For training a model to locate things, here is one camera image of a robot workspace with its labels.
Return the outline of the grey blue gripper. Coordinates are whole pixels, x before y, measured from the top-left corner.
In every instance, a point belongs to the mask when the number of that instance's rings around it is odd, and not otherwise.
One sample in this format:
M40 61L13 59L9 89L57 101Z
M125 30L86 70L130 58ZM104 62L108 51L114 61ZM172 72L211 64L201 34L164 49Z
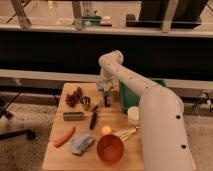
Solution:
M110 92L115 88L115 81L113 79L111 80L98 80L96 82L96 86L98 91L104 93L104 105L105 107L110 107Z

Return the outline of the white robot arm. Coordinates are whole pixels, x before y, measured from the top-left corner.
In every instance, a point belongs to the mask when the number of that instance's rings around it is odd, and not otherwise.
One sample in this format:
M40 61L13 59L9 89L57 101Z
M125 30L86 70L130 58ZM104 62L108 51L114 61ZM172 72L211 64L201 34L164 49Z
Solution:
M99 58L101 77L117 78L140 97L140 135L144 171L193 171L184 124L184 104L171 89L122 65L119 50Z

